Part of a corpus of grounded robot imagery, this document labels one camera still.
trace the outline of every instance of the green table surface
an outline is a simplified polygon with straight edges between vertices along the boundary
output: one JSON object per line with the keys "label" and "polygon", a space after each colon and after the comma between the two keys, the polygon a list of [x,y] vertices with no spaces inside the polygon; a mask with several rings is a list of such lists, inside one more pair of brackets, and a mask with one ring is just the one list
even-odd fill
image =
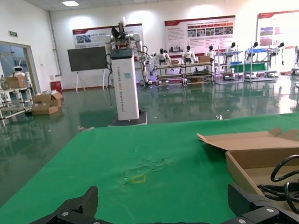
{"label": "green table surface", "polygon": [[[243,72],[243,65],[231,65],[231,69],[235,69],[235,72]],[[252,71],[265,71],[266,64],[259,63],[259,64],[252,64]],[[250,72],[250,64],[245,65],[245,72]]]}
{"label": "green table surface", "polygon": [[225,152],[196,133],[285,131],[299,129],[298,121],[295,113],[80,133],[0,209],[1,223],[32,222],[90,186],[100,193],[96,218],[115,224],[226,221],[234,214]]}

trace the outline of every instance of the ceiling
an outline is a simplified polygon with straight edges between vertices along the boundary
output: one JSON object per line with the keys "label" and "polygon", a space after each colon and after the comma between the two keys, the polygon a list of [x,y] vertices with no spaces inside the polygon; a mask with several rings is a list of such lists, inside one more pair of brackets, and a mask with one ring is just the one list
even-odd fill
{"label": "ceiling", "polygon": [[81,9],[81,8],[133,5],[133,4],[140,4],[140,3],[151,3],[151,2],[172,1],[172,0],[75,0],[79,4],[79,6],[72,6],[72,7],[67,7],[61,3],[62,1],[68,1],[68,0],[25,0],[25,1],[46,11],[62,11],[62,10],[74,10],[74,9]]}

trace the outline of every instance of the poster board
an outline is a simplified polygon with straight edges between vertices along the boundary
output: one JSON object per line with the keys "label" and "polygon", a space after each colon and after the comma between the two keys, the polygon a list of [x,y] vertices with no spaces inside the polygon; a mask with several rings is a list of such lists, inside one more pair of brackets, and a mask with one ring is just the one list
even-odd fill
{"label": "poster board", "polygon": [[[105,36],[111,35],[111,29],[116,28],[119,31],[118,26],[110,27],[95,27],[86,29],[73,30],[73,40],[75,48],[94,48],[105,47]],[[124,27],[125,33],[138,33],[143,42],[143,30],[142,24],[130,24]],[[135,41],[131,41],[133,49],[136,49]]]}
{"label": "poster board", "polygon": [[279,65],[282,72],[291,71],[294,64],[294,48],[299,45],[299,30],[292,24],[299,18],[299,10],[272,13],[261,13],[257,16],[256,41],[261,48],[276,47],[281,42],[285,43],[285,65]]}
{"label": "poster board", "polygon": [[196,55],[206,53],[209,46],[224,50],[234,41],[235,15],[213,18],[165,21],[166,50],[179,57],[190,45]]}

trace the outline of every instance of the open cardboard box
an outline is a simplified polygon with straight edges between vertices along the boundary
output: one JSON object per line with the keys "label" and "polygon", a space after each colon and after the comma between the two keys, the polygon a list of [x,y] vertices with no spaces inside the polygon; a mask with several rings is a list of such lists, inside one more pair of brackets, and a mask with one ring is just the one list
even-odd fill
{"label": "open cardboard box", "polygon": [[[298,182],[299,175],[280,182],[270,180],[273,169],[286,157],[299,154],[299,130],[282,132],[275,128],[268,132],[221,134],[203,136],[199,139],[209,145],[226,150],[228,171],[235,182],[245,191],[262,195],[257,184],[284,185],[288,181]],[[299,169],[299,160],[285,164],[276,177]],[[273,201],[281,208],[292,211],[287,202]]]}

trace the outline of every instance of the black monitor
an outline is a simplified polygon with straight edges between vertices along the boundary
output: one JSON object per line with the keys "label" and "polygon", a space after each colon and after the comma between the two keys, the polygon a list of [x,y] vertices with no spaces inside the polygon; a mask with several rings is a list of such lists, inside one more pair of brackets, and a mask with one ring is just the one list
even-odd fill
{"label": "black monitor", "polygon": [[105,47],[67,50],[71,71],[106,69]]}

